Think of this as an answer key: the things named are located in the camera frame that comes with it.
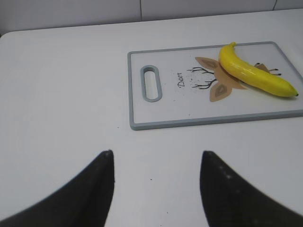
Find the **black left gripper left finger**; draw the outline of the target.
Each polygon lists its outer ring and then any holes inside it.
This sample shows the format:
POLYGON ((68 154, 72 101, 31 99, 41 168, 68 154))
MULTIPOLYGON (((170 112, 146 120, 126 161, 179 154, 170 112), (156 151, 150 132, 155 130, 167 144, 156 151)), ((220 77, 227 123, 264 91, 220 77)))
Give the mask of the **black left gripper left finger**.
POLYGON ((115 188, 113 151, 101 152, 62 188, 1 220, 2 227, 103 227, 115 188))

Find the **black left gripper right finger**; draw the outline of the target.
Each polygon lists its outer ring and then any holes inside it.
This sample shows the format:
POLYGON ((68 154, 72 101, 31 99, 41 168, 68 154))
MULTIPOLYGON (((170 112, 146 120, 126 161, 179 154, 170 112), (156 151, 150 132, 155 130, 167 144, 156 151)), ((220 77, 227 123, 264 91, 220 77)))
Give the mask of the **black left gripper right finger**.
POLYGON ((200 194, 211 227, 301 227, 302 215, 258 190, 213 151, 202 153, 200 194))

